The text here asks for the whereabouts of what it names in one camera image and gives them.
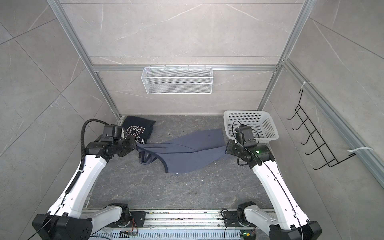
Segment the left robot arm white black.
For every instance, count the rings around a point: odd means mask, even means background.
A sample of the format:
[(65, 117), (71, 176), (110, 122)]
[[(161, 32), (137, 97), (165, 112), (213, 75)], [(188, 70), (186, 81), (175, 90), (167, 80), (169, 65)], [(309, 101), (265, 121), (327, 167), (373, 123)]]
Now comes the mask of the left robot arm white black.
[(133, 137), (101, 136), (84, 148), (79, 169), (66, 189), (45, 214), (37, 214), (32, 226), (43, 240), (88, 240), (102, 228), (126, 227), (132, 215), (127, 204), (110, 204), (90, 215), (82, 213), (86, 198), (99, 174), (114, 156), (124, 157), (137, 146)]

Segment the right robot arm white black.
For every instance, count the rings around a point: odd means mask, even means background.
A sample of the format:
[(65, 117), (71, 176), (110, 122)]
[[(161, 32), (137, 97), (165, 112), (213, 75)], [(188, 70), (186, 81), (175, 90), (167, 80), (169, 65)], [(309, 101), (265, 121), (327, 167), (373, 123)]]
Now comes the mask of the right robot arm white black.
[(238, 206), (238, 221), (243, 225), (254, 225), (271, 240), (316, 240), (322, 228), (311, 221), (301, 210), (285, 184), (276, 160), (267, 146), (245, 148), (229, 140), (226, 153), (243, 160), (262, 183), (275, 210), (272, 216), (253, 202)]

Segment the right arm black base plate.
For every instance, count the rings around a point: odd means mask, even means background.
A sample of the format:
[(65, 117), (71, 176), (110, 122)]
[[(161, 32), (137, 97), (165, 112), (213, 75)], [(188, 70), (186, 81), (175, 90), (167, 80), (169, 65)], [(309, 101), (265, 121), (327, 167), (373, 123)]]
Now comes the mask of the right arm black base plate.
[(237, 211), (229, 211), (224, 209), (221, 211), (221, 216), (224, 219), (225, 227), (240, 227)]

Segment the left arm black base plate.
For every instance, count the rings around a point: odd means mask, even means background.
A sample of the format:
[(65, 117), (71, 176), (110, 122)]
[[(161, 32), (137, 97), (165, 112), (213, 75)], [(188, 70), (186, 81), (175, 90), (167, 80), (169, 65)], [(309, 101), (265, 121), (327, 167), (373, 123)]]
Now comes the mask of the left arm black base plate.
[(130, 214), (130, 221), (127, 228), (143, 228), (147, 213), (145, 211), (130, 211)]

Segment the navy tank top red trim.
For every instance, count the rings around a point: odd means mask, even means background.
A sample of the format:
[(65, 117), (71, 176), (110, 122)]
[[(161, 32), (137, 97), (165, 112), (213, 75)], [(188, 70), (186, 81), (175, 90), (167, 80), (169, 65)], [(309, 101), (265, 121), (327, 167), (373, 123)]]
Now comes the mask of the navy tank top red trim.
[(146, 144), (151, 137), (156, 121), (135, 116), (127, 116), (122, 124), (126, 134), (132, 136), (137, 143)]

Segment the grey-blue printed tank top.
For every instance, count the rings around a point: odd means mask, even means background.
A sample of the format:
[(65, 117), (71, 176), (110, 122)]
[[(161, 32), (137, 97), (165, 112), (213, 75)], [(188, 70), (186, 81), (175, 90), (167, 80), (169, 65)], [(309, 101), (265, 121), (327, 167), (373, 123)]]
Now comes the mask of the grey-blue printed tank top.
[(215, 129), (196, 131), (163, 143), (137, 144), (136, 149), (142, 165), (159, 160), (166, 173), (185, 174), (230, 158), (226, 147), (222, 129)]

